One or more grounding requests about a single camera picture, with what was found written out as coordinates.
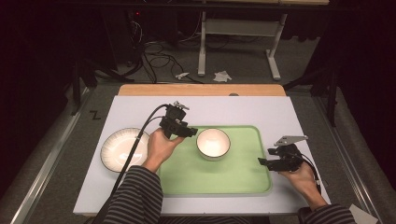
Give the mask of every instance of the ceramic bowl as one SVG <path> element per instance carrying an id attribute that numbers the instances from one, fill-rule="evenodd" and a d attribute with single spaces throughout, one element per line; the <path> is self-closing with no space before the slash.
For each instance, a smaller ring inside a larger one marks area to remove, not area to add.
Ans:
<path id="1" fill-rule="evenodd" d="M 205 129 L 197 137 L 200 154 L 209 161 L 221 160 L 230 149 L 230 138 L 220 129 Z"/>

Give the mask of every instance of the white plate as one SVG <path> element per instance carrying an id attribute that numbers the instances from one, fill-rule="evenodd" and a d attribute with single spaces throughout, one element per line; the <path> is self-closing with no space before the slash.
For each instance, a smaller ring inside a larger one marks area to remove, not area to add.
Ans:
<path id="1" fill-rule="evenodd" d="M 107 169 L 114 172 L 120 172 L 122 170 L 139 132 L 140 129 L 127 128 L 116 131 L 107 138 L 103 143 L 100 154 L 102 163 Z M 132 165 L 141 165 L 146 160 L 148 156 L 148 142 L 149 135 L 143 133 L 128 169 Z"/>

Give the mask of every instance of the black cable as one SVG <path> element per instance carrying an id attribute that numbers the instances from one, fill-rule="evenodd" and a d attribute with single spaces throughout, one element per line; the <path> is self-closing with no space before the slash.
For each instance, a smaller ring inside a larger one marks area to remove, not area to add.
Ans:
<path id="1" fill-rule="evenodd" d="M 225 46 L 227 46 L 227 45 L 230 43 L 230 37 L 226 36 L 225 39 L 226 39 L 226 42 L 225 42 L 222 46 L 220 46 L 220 47 L 210 47 L 210 46 L 207 44 L 207 42 L 206 42 L 205 46 L 206 46 L 207 48 L 209 48 L 209 49 L 222 49 L 222 48 L 224 48 Z"/>
<path id="2" fill-rule="evenodd" d="M 89 217 L 83 224 L 88 224 L 90 221 L 92 221 L 95 217 Z"/>
<path id="3" fill-rule="evenodd" d="M 152 122 L 152 121 L 155 120 L 155 119 L 161 119 L 161 118 L 163 118 L 163 116 L 155 117 L 155 118 L 151 119 L 148 123 Z"/>
<path id="4" fill-rule="evenodd" d="M 298 155 L 295 155 L 295 154 L 292 154 L 292 155 L 295 156 L 295 157 L 297 157 L 297 158 L 299 158 L 299 159 L 301 159 L 301 160 L 303 160 L 303 161 L 305 161 L 306 164 L 308 164 L 309 167 L 311 167 L 312 172 L 314 173 L 314 178 L 315 178 L 315 183 L 316 183 L 316 185 L 317 185 L 317 190 L 318 190 L 319 193 L 321 194 L 321 186 L 320 186 L 320 180 L 319 180 L 319 176 L 318 176 L 318 171 L 317 171 L 317 169 L 315 168 L 314 163 L 313 163 L 311 160 L 309 160 L 309 158 L 306 157 L 304 154 L 301 154 L 301 155 L 303 155 L 304 158 L 303 158 L 303 157 L 300 157 L 300 156 L 298 156 Z"/>
<path id="5" fill-rule="evenodd" d="M 117 74 L 118 76 L 120 76 L 120 77 L 128 77 L 128 76 L 130 76 L 131 74 L 133 74 L 133 73 L 135 73 L 135 72 L 137 72 L 141 67 L 142 67 L 142 65 L 143 65 L 143 60 L 141 59 L 141 58 L 139 58 L 138 60 L 137 60 L 137 62 L 136 62 L 136 64 L 134 65 L 134 68 L 132 68 L 131 70 L 129 70 L 128 72 L 126 72 L 126 73 L 124 73 L 124 74 L 119 74 L 119 73 L 116 73 L 116 72 L 114 72 L 115 74 Z M 114 76 L 102 76 L 102 75 L 100 75 L 100 74 L 97 74 L 97 73 L 95 73 L 95 75 L 97 76 L 97 77 L 99 77 L 99 78 L 102 78 L 102 79 L 114 79 Z"/>
<path id="6" fill-rule="evenodd" d="M 125 164 L 122 167 L 122 170 L 120 171 L 119 177 L 117 178 L 116 183 L 114 184 L 113 190 L 111 191 L 111 195 L 113 195 L 117 188 L 119 187 L 119 184 L 123 178 L 123 175 L 125 174 L 126 169 L 129 166 L 129 162 L 131 162 L 132 157 L 134 156 L 134 152 L 136 151 L 137 145 L 140 142 L 140 138 L 142 137 L 146 127 L 149 125 L 149 123 L 152 121 L 152 116 L 154 116 L 154 114 L 161 109 L 162 107 L 168 107 L 168 105 L 159 105 L 157 108 L 154 109 L 154 111 L 148 116 L 148 119 L 146 120 L 146 122 L 143 124 L 143 127 L 140 129 L 139 134 L 136 137 L 136 140 L 134 140 L 134 145 L 132 146 L 131 152 L 129 153 L 128 158 L 126 159 Z"/>
<path id="7" fill-rule="evenodd" d="M 173 72 L 173 70 L 174 70 L 174 68 L 175 68 L 176 65 L 180 68 L 181 73 L 184 73 L 183 66 L 181 66 L 181 64 L 177 61 L 177 59 L 176 59 L 174 56 L 172 56 L 172 55 L 170 55 L 170 54 L 162 53 L 162 51 L 163 51 L 163 45 L 161 45 L 160 43 L 150 43 L 150 44 L 147 44 L 147 45 L 146 45 L 146 50 L 147 50 L 150 46 L 159 46 L 159 47 L 161 47 L 160 49 L 158 49 L 158 50 L 156 50 L 156 51 L 153 51 L 153 52 L 145 52 L 145 54 L 154 57 L 154 58 L 152 58 L 152 59 L 150 59 L 150 60 L 148 61 L 148 64 L 150 65 L 150 67 L 151 67 L 152 70 L 153 70 L 153 68 L 163 68 L 163 67 L 165 67 L 166 65 L 172 63 L 172 65 L 171 65 L 171 76 L 172 76 L 173 78 L 176 78 L 175 75 L 174 75 L 174 72 Z M 161 65 L 153 65 L 153 64 L 152 64 L 155 60 L 159 60 L 159 59 L 166 59 L 167 61 L 166 61 L 164 64 L 161 64 Z M 198 81 L 198 80 L 195 80 L 195 79 L 193 79 L 193 78 L 191 78 L 191 77 L 186 76 L 186 78 L 188 78 L 189 80 L 191 80 L 193 83 L 204 84 L 203 82 Z"/>
<path id="8" fill-rule="evenodd" d="M 102 206 L 102 208 L 99 210 L 98 214 L 96 215 L 96 217 L 93 220 L 93 224 L 98 224 L 98 223 L 102 223 L 103 220 L 106 217 L 107 214 L 107 209 L 110 206 L 110 201 L 111 201 L 111 196 L 116 192 L 117 188 L 119 187 L 120 181 L 123 178 L 123 175 L 125 174 L 126 169 L 129 166 L 129 163 L 131 162 L 132 157 L 134 156 L 134 152 L 136 151 L 137 145 L 140 142 L 140 138 L 142 137 L 146 127 L 149 125 L 149 123 L 153 120 L 152 116 L 154 116 L 154 114 L 161 109 L 162 107 L 168 107 L 168 105 L 159 105 L 157 108 L 154 109 L 154 111 L 148 116 L 146 122 L 143 124 L 143 127 L 141 128 L 139 134 L 137 135 L 136 139 L 134 140 L 134 145 L 131 148 L 131 151 L 128 155 L 128 158 L 126 160 L 126 162 L 124 163 L 119 177 L 116 180 L 116 183 L 114 184 L 113 190 L 111 190 L 110 196 L 108 197 L 108 199 L 106 200 L 105 204 Z"/>
<path id="9" fill-rule="evenodd" d="M 264 37 L 263 36 L 253 36 L 249 40 L 244 40 L 247 39 L 247 36 L 240 36 L 240 35 L 230 35 L 230 43 L 242 43 L 242 44 L 249 44 L 253 42 L 257 42 L 259 40 L 262 40 Z"/>
<path id="10" fill-rule="evenodd" d="M 102 66 L 101 64 L 96 63 L 96 62 L 94 62 L 94 61 L 92 61 L 92 60 L 90 60 L 90 59 L 85 59 L 85 62 L 86 62 L 88 65 L 90 65 L 91 67 L 93 67 L 93 68 L 95 68 L 95 69 L 97 69 L 97 70 L 101 70 L 101 71 L 104 72 L 105 74 L 107 74 L 107 75 L 109 75 L 109 76 L 115 78 L 115 79 L 118 80 L 118 81 L 134 82 L 134 79 L 129 79 L 129 78 L 127 78 L 127 77 L 123 77 L 123 76 L 121 76 L 120 74 L 114 72 L 113 70 L 108 69 L 108 68 Z"/>
<path id="11" fill-rule="evenodd" d="M 183 46 L 187 46 L 187 47 L 196 47 L 196 46 L 200 46 L 201 45 L 201 40 L 196 39 L 198 36 L 188 39 L 188 40 L 184 40 L 183 42 L 179 42 L 179 44 L 183 45 Z"/>
<path id="12" fill-rule="evenodd" d="M 144 67 L 146 73 L 148 74 L 148 78 L 151 80 L 151 82 L 153 84 L 155 84 L 155 83 L 157 83 L 157 75 L 155 74 L 154 69 L 152 68 L 151 64 L 149 63 L 148 56 L 146 55 L 145 52 L 143 53 L 143 56 L 144 56 L 146 62 L 148 63 L 148 66 L 151 69 L 152 74 L 149 72 L 149 70 L 147 69 L 147 67 L 144 64 L 143 64 L 143 67 Z"/>

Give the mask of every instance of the wire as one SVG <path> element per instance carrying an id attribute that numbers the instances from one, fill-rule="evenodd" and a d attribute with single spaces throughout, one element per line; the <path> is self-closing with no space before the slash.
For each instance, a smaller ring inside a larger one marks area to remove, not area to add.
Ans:
<path id="1" fill-rule="evenodd" d="M 205 46 L 209 49 L 222 49 L 230 43 L 230 37 L 226 36 L 225 40 L 226 40 L 225 43 L 223 45 L 221 45 L 220 47 L 210 47 L 207 43 Z"/>
<path id="2" fill-rule="evenodd" d="M 149 122 L 152 122 L 155 119 L 161 119 L 161 118 L 163 118 L 163 116 L 158 116 L 158 117 L 155 117 L 155 118 L 151 119 Z"/>
<path id="3" fill-rule="evenodd" d="M 150 47 L 153 47 L 153 46 L 156 46 L 159 48 L 156 50 L 149 50 Z M 150 42 L 150 43 L 147 43 L 145 46 L 144 55 L 146 57 L 146 61 L 147 61 L 148 65 L 151 68 L 152 73 L 155 75 L 154 68 L 164 68 L 165 66 L 170 65 L 171 66 L 170 67 L 170 75 L 172 76 L 172 78 L 174 78 L 178 82 L 186 82 L 186 81 L 178 80 L 176 78 L 175 72 L 174 72 L 175 67 L 178 67 L 178 69 L 180 70 L 179 74 L 184 73 L 183 66 L 177 61 L 177 59 L 174 56 L 172 56 L 170 54 L 163 53 L 163 50 L 164 50 L 164 47 L 159 42 Z M 145 67 L 145 69 L 146 69 L 146 72 L 148 73 L 150 79 L 151 80 L 154 79 L 154 76 L 151 75 L 151 73 L 148 71 L 148 69 L 146 67 Z M 189 76 L 186 76 L 186 78 L 191 80 L 193 83 L 204 84 L 203 82 L 195 80 Z"/>
<path id="4" fill-rule="evenodd" d="M 198 39 L 196 39 L 197 37 L 199 37 L 200 35 L 198 35 L 198 36 L 196 36 L 196 37 L 194 37 L 194 38 L 191 38 L 191 39 L 189 39 L 189 40 L 185 40 L 185 41 L 183 41 L 183 42 L 180 42 L 179 44 L 181 44 L 181 45 L 183 45 L 183 46 L 187 46 L 187 47 L 196 47 L 196 46 L 200 46 L 201 45 L 201 41 L 200 40 L 198 40 Z"/>
<path id="5" fill-rule="evenodd" d="M 89 217 L 87 220 L 85 220 L 84 224 L 90 223 L 95 217 Z"/>
<path id="6" fill-rule="evenodd" d="M 195 30 L 194 30 L 194 32 L 192 33 L 192 35 L 190 35 L 190 37 L 187 37 L 186 39 L 179 40 L 179 41 L 178 41 L 179 43 L 185 42 L 185 41 L 188 41 L 188 40 L 191 40 L 191 39 L 194 39 L 194 38 L 200 36 L 200 35 L 197 35 L 196 33 L 197 33 L 197 31 L 198 31 L 198 28 L 199 28 L 199 24 L 200 24 L 201 19 L 202 19 L 202 12 L 199 14 L 198 22 L 197 22 L 197 25 L 195 26 Z"/>
<path id="7" fill-rule="evenodd" d="M 134 145 L 131 148 L 131 152 L 129 153 L 128 158 L 126 159 L 125 164 L 122 167 L 122 170 L 120 171 L 119 177 L 117 178 L 116 183 L 114 184 L 113 190 L 111 191 L 111 195 L 113 195 L 117 188 L 119 187 L 119 184 L 123 178 L 123 175 L 125 174 L 126 169 L 129 166 L 129 162 L 131 162 L 132 157 L 134 156 L 134 152 L 136 151 L 137 145 L 140 142 L 140 138 L 142 137 L 146 127 L 149 125 L 149 123 L 152 121 L 152 116 L 154 116 L 154 114 L 161 108 L 163 107 L 168 107 L 168 105 L 159 105 L 157 108 L 154 109 L 154 111 L 148 116 L 148 119 L 146 120 L 146 122 L 143 124 L 143 127 L 140 129 L 139 134 L 136 137 L 136 140 L 134 140 Z"/>
<path id="8" fill-rule="evenodd" d="M 105 74 L 109 75 L 110 77 L 115 78 L 115 79 L 118 80 L 118 81 L 134 82 L 133 79 L 129 79 L 129 78 L 126 78 L 126 77 L 124 77 L 124 76 L 121 76 L 120 74 L 114 72 L 113 70 L 111 70 L 111 69 L 109 69 L 109 68 L 106 68 L 106 67 L 102 66 L 102 65 L 99 64 L 99 63 L 96 63 L 96 62 L 91 61 L 91 60 L 89 60 L 89 59 L 85 59 L 85 62 L 87 63 L 87 65 L 93 67 L 93 68 L 96 69 L 96 70 L 100 70 L 100 71 L 104 72 Z"/>
<path id="9" fill-rule="evenodd" d="M 264 38 L 263 36 L 253 36 L 253 37 L 251 37 L 251 40 L 242 40 L 243 38 L 247 38 L 247 37 L 246 36 L 240 36 L 240 35 L 237 35 L 237 37 L 238 38 L 235 38 L 235 35 L 231 35 L 230 36 L 230 42 L 248 44 L 248 43 L 257 42 L 257 41 L 262 40 Z"/>
<path id="10" fill-rule="evenodd" d="M 314 172 L 314 178 L 315 178 L 315 183 L 317 185 L 317 189 L 318 189 L 319 193 L 321 194 L 321 186 L 320 186 L 318 171 L 315 168 L 314 163 L 311 160 L 309 160 L 309 158 L 306 157 L 304 154 L 301 154 L 304 158 L 300 157 L 298 155 L 295 155 L 295 154 L 292 154 L 292 155 L 297 157 L 297 158 L 299 158 L 299 159 L 301 159 L 301 160 L 303 160 L 303 161 L 305 161 L 311 167 L 312 172 Z"/>
<path id="11" fill-rule="evenodd" d="M 134 46 L 134 36 L 136 35 L 136 31 L 137 31 L 137 28 L 139 28 L 139 33 L 140 33 L 140 36 L 139 36 L 139 41 L 137 41 L 137 44 L 140 44 L 140 42 L 142 41 L 142 36 L 143 36 L 143 29 L 142 29 L 142 27 L 140 26 L 140 24 L 139 23 L 137 23 L 136 21 L 131 21 L 133 24 L 134 24 L 134 35 L 133 36 L 130 36 L 131 37 L 131 40 L 132 40 L 132 44 L 133 44 L 133 46 Z"/>

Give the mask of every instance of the white paper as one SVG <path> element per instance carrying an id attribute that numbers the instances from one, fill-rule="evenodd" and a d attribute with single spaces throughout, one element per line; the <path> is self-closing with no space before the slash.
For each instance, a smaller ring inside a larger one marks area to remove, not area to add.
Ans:
<path id="1" fill-rule="evenodd" d="M 358 224 L 375 224 L 378 221 L 377 218 L 359 209 L 355 204 L 350 205 L 349 210 Z"/>
<path id="2" fill-rule="evenodd" d="M 226 71 L 215 73 L 215 76 L 216 77 L 213 80 L 217 82 L 227 82 L 228 79 L 232 80 L 232 78 L 227 74 Z"/>
<path id="3" fill-rule="evenodd" d="M 178 80 L 181 80 L 183 77 L 185 77 L 186 75 L 188 75 L 189 73 L 182 73 L 182 74 L 179 74 L 179 75 L 175 75 L 175 77 L 177 77 L 178 78 Z"/>

